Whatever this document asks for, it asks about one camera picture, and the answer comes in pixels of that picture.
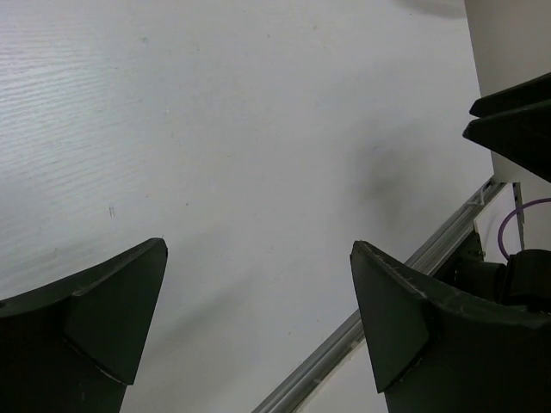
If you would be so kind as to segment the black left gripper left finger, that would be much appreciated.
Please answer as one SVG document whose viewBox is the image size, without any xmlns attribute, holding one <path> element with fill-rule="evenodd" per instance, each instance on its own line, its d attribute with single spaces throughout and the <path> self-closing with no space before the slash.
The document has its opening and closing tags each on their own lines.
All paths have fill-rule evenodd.
<svg viewBox="0 0 551 413">
<path fill-rule="evenodd" d="M 136 379 L 168 248 L 151 238 L 1 302 L 3 412 L 118 412 Z"/>
</svg>

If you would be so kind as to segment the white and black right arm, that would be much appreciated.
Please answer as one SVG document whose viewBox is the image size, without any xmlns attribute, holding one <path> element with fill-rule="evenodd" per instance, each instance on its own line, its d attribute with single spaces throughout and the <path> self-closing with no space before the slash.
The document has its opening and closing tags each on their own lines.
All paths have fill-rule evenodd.
<svg viewBox="0 0 551 413">
<path fill-rule="evenodd" d="M 474 102 L 463 137 L 507 158 L 546 182 L 550 181 L 550 75 L 484 96 Z M 507 252 L 506 226 L 524 209 L 549 203 L 549 198 L 517 206 L 498 228 L 498 249 L 505 264 L 479 263 L 463 269 L 455 285 L 492 302 L 550 311 L 550 252 Z"/>
</svg>

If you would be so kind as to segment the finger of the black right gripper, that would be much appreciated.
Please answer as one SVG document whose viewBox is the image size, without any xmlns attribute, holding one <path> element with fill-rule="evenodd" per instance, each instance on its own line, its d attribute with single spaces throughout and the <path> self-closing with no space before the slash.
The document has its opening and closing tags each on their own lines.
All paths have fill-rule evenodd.
<svg viewBox="0 0 551 413">
<path fill-rule="evenodd" d="M 550 110 L 524 109 L 472 120 L 463 137 L 550 182 Z"/>
<path fill-rule="evenodd" d="M 550 90 L 551 74 L 547 73 L 508 89 L 482 96 L 474 102 L 469 113 L 475 117 L 487 117 L 544 102 L 550 99 Z"/>
</svg>

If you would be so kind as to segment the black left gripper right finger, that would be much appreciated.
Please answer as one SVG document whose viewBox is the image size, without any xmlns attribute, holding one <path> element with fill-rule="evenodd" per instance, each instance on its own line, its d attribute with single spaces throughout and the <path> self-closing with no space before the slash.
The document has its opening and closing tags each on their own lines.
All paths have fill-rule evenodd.
<svg viewBox="0 0 551 413">
<path fill-rule="evenodd" d="M 501 305 L 455 285 L 463 269 L 490 263 L 460 257 L 433 275 L 426 295 L 436 340 L 383 394 L 391 412 L 547 412 L 550 311 Z"/>
</svg>

